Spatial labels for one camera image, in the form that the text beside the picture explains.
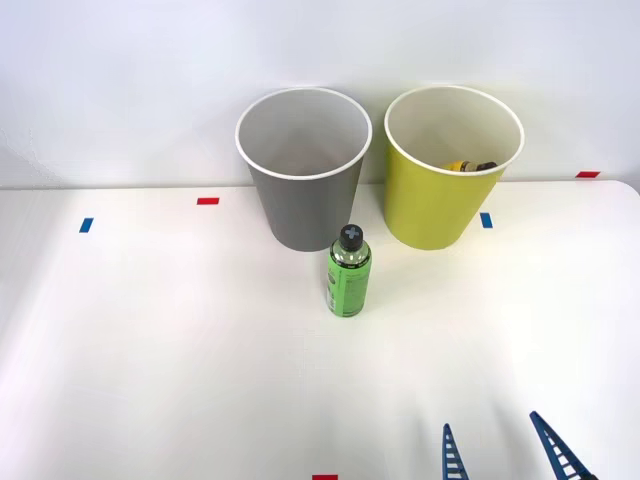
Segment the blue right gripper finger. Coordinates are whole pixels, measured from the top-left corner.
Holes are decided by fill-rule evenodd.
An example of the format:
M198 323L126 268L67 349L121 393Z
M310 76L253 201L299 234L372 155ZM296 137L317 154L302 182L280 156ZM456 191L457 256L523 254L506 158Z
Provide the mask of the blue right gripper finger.
M596 480L596 476L536 411L532 411L529 417L557 480Z
M457 448L451 427L445 423L442 431L442 479L443 480L468 480L469 476L464 467L461 455Z

